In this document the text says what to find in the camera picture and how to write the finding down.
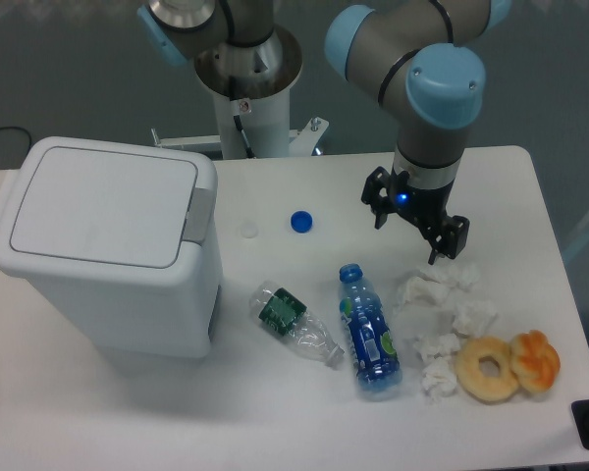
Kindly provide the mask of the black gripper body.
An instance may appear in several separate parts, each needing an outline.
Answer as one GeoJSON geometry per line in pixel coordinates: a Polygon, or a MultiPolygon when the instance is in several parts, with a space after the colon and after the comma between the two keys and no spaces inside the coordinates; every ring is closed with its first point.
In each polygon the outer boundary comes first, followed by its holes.
{"type": "Polygon", "coordinates": [[[446,235],[453,228],[447,202],[453,182],[434,189],[408,183],[409,173],[391,171],[386,181],[386,214],[397,214],[426,235],[446,235]]]}

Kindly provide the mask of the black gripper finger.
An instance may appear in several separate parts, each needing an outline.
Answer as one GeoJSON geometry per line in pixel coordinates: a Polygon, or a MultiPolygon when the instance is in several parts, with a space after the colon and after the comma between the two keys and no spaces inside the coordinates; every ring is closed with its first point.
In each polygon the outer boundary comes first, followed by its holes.
{"type": "Polygon", "coordinates": [[[387,222],[388,216],[397,213],[393,199],[388,195],[391,176],[383,168],[376,168],[365,180],[361,202],[368,206],[374,215],[374,228],[380,230],[387,222]]]}
{"type": "Polygon", "coordinates": [[[449,215],[429,228],[426,232],[426,240],[431,246],[428,264],[434,265],[438,258],[456,259],[466,246],[469,228],[467,218],[449,215]]]}

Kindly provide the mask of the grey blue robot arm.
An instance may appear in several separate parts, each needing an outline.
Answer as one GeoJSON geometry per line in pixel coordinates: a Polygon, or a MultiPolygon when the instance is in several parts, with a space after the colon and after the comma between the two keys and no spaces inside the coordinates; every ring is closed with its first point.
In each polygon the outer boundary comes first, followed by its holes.
{"type": "MultiPolygon", "coordinates": [[[[362,202],[377,226],[392,214],[415,226],[432,259],[457,257],[470,227],[447,211],[486,82],[467,43],[509,10],[508,1],[408,1],[388,13],[351,5],[325,36],[331,67],[399,124],[393,165],[371,173],[362,202]]],[[[160,54],[192,64],[212,94],[226,158],[292,153],[290,114],[270,104],[289,97],[302,51],[272,2],[144,1],[137,15],[160,54]]]]}

